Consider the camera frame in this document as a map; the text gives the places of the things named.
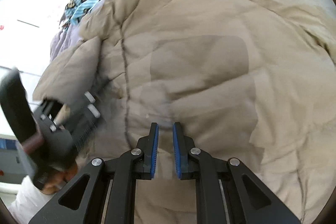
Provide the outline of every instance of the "white sleeve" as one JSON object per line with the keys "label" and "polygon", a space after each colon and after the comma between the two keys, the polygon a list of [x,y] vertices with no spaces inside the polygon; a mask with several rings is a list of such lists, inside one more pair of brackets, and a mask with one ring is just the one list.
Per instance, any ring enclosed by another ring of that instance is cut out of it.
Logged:
{"label": "white sleeve", "polygon": [[19,224],[28,224],[53,196],[40,192],[33,185],[29,176],[26,176],[21,183],[21,189],[17,193],[15,201],[8,206],[8,210]]}

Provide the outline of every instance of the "beige comforter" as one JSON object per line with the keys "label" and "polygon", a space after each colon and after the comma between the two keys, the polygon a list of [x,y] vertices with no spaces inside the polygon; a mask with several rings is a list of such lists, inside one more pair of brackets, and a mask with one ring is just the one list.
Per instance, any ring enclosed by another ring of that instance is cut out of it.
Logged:
{"label": "beige comforter", "polygon": [[159,123],[157,172],[137,183],[136,223],[195,223],[194,182],[174,171],[177,121],[311,223],[336,184],[335,17],[332,0],[105,0],[34,98],[71,105],[96,73],[111,79],[89,158],[118,157]]}

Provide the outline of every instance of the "metal screw cap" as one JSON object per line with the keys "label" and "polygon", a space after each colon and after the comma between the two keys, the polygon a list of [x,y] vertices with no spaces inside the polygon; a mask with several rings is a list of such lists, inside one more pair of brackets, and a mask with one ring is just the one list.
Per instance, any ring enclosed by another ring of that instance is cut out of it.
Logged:
{"label": "metal screw cap", "polygon": [[101,159],[96,158],[96,159],[93,159],[91,163],[94,166],[99,166],[99,165],[101,165],[102,161],[101,161]]}
{"label": "metal screw cap", "polygon": [[239,159],[232,158],[232,159],[230,159],[230,164],[233,165],[233,166],[238,166],[240,164],[240,161],[239,161]]}
{"label": "metal screw cap", "polygon": [[51,130],[51,131],[55,132],[55,131],[56,131],[56,129],[57,129],[57,128],[56,128],[56,126],[55,126],[55,125],[53,125],[53,124],[52,124],[52,125],[50,126],[50,130]]}
{"label": "metal screw cap", "polygon": [[199,155],[201,153],[201,150],[197,147],[194,147],[192,149],[190,149],[190,153],[193,155]]}
{"label": "metal screw cap", "polygon": [[135,155],[135,156],[140,155],[141,154],[141,149],[134,148],[134,149],[132,149],[131,153],[132,153],[132,155]]}

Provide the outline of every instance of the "black bracket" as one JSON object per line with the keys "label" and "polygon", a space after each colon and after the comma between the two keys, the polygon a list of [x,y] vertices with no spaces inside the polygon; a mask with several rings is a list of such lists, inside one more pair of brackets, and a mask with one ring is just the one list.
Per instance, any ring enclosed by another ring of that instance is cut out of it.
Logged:
{"label": "black bracket", "polygon": [[196,180],[198,224],[300,224],[299,219],[239,159],[213,158],[173,126],[177,176]]}
{"label": "black bracket", "polygon": [[93,159],[29,224],[101,223],[111,180],[105,223],[133,223],[136,181],[154,177],[158,140],[159,127],[152,123],[149,135],[140,138],[135,149],[113,160]]}

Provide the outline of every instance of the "blue gripper pad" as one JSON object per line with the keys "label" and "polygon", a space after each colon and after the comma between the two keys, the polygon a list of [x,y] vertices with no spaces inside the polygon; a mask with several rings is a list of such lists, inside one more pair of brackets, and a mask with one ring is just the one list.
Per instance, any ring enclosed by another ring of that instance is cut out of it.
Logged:
{"label": "blue gripper pad", "polygon": [[181,153],[179,148],[179,142],[177,139],[177,131],[176,125],[173,125],[173,146],[174,146],[174,156],[175,156],[175,168],[177,177],[181,179],[182,171],[181,171]]}
{"label": "blue gripper pad", "polygon": [[154,178],[156,169],[156,158],[158,155],[158,144],[159,144],[159,125],[156,124],[153,149],[152,149],[152,164],[151,164],[151,177]]}

